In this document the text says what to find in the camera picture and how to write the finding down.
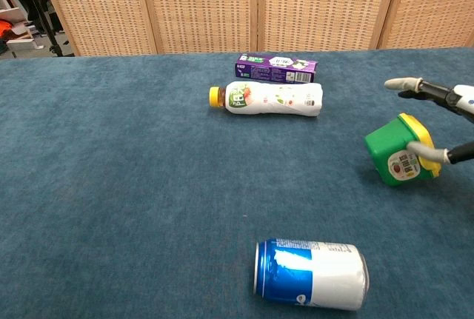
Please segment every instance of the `white plastic bottle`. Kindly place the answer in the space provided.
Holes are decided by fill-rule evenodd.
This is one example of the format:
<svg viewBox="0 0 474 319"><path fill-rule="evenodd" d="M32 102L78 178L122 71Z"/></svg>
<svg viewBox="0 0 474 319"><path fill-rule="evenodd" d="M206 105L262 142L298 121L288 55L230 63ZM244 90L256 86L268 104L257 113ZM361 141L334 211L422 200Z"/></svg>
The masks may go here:
<svg viewBox="0 0 474 319"><path fill-rule="evenodd" d="M225 107L235 114L284 113L316 117L322 107L320 84L261 84L234 81L211 87L211 107Z"/></svg>

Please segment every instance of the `purple box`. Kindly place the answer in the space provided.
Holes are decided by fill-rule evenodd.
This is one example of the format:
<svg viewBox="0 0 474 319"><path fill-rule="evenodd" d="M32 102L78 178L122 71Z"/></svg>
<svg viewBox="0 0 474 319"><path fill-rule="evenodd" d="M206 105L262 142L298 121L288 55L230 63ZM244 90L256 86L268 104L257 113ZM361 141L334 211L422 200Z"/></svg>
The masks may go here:
<svg viewBox="0 0 474 319"><path fill-rule="evenodd" d="M236 62L236 76L286 84L307 84L314 82L317 66L317 61L242 54Z"/></svg>

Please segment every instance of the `blue soda can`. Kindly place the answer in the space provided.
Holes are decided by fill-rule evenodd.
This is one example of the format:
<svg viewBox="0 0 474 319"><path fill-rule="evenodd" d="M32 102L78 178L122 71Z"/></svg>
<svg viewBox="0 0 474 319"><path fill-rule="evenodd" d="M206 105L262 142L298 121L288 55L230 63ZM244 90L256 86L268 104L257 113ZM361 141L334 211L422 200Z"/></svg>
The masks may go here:
<svg viewBox="0 0 474 319"><path fill-rule="evenodd" d="M265 299L357 310L368 290L367 265L353 245L285 239L257 243L253 293Z"/></svg>

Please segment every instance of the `wicker room divider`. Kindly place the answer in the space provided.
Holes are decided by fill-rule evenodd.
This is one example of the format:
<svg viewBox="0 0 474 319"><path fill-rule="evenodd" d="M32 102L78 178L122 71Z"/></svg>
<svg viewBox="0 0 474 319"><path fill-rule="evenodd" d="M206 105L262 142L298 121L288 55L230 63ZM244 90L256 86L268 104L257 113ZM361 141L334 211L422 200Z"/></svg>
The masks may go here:
<svg viewBox="0 0 474 319"><path fill-rule="evenodd" d="M78 56L474 44L474 0L52 0Z"/></svg>

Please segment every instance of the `table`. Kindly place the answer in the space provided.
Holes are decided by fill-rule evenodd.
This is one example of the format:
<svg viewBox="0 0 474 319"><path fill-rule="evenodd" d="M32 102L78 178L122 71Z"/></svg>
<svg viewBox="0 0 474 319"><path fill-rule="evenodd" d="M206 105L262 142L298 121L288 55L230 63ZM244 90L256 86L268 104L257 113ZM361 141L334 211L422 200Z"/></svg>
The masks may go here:
<svg viewBox="0 0 474 319"><path fill-rule="evenodd" d="M473 83L474 50L285 55L319 61L318 118L208 107L233 53L0 63L0 317L472 318L474 162L390 188L363 137L406 112L471 140L383 82ZM355 244L362 309L254 296L271 237Z"/></svg>

